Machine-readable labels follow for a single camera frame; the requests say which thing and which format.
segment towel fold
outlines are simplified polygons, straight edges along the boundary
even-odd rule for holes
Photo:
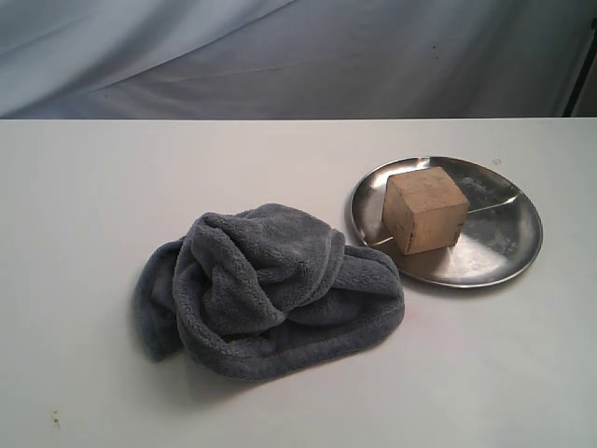
[[[404,315],[395,264],[279,204],[207,213],[160,247],[134,294],[155,360],[184,347],[211,370],[266,380],[383,341]]]

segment table surface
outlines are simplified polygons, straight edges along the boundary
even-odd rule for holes
[[[2,446],[597,446],[597,120],[3,121],[0,142]],[[132,288],[194,218],[277,202],[345,231],[362,175],[422,155],[527,193],[529,271],[405,280],[385,343],[269,383],[146,359]]]

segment wooden block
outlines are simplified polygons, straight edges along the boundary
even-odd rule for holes
[[[468,199],[440,167],[388,178],[382,219],[404,255],[455,245]]]

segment plate rim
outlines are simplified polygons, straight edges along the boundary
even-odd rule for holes
[[[519,275],[521,275],[522,273],[524,273],[527,269],[529,269],[531,267],[531,265],[533,263],[535,263],[535,260],[537,259],[537,257],[539,256],[539,252],[541,252],[541,248],[543,246],[543,221],[541,220],[541,216],[539,215],[539,212],[537,211],[535,204],[533,203],[533,201],[531,201],[531,198],[529,198],[527,196],[527,194],[518,186],[516,185],[514,182],[512,182],[511,180],[509,180],[508,178],[500,175],[499,173],[496,173],[494,170],[487,168],[483,165],[479,165],[478,163],[474,163],[473,161],[466,161],[464,159],[458,159],[455,157],[449,157],[449,156],[413,156],[413,157],[404,157],[402,159],[397,159],[395,161],[388,161],[387,163],[384,163],[380,166],[378,166],[377,168],[374,168],[370,171],[368,171],[365,175],[363,175],[359,181],[356,183],[356,185],[353,188],[353,191],[351,193],[350,196],[350,202],[349,202],[349,210],[350,210],[350,219],[351,219],[351,225],[353,228],[353,233],[355,233],[355,236],[358,238],[359,243],[365,247],[371,247],[375,250],[379,250],[376,249],[374,246],[372,245],[368,245],[367,242],[361,237],[361,231],[356,227],[356,223],[354,222],[354,196],[357,192],[357,190],[361,187],[361,185],[363,184],[363,182],[365,181],[365,179],[367,179],[370,175],[374,174],[377,171],[380,171],[382,168],[388,166],[388,165],[392,165],[394,163],[399,163],[401,161],[411,161],[413,159],[418,159],[418,160],[425,160],[427,159],[428,161],[430,161],[431,159],[449,159],[452,161],[463,161],[464,163],[467,163],[469,165],[474,165],[477,166],[478,168],[482,168],[483,170],[488,170],[492,173],[494,173],[495,175],[499,175],[500,177],[502,177],[503,179],[505,179],[510,185],[516,187],[518,189],[518,191],[520,192],[520,194],[522,194],[523,196],[525,196],[528,201],[529,204],[533,207],[533,211],[535,212],[535,217],[537,219],[537,222],[539,224],[539,238],[538,238],[538,243],[536,245],[535,251],[533,253],[533,255],[531,256],[531,258],[529,259],[529,261],[524,264],[524,266],[522,266],[521,268],[519,268],[516,272],[500,278],[499,280],[494,280],[492,282],[486,282],[486,283],[477,283],[477,284],[472,284],[472,285],[462,285],[462,284],[454,284],[454,283],[447,283],[447,282],[441,282],[438,280],[430,280],[428,278],[422,278],[418,275],[415,275],[413,273],[407,273],[406,271],[403,271],[400,267],[398,267],[398,265],[396,264],[396,262],[394,260],[392,260],[392,262],[395,264],[396,268],[398,269],[400,274],[404,274],[409,278],[412,278],[414,280],[417,280],[419,282],[422,283],[426,283],[427,285],[436,285],[436,286],[441,286],[441,287],[452,287],[452,288],[456,288],[456,289],[476,289],[476,288],[481,288],[481,287],[494,287],[496,285],[501,285],[504,284],[506,282],[509,282],[510,280],[514,279],[515,277],[518,277]]]

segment stainless steel plate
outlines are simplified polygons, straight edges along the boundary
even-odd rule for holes
[[[403,256],[382,223],[388,176],[440,166],[470,201],[470,211],[454,247]],[[361,243],[385,252],[398,269],[446,287],[487,287],[522,273],[535,260],[543,227],[535,207],[509,180],[487,168],[448,157],[393,161],[366,175],[350,202]]]

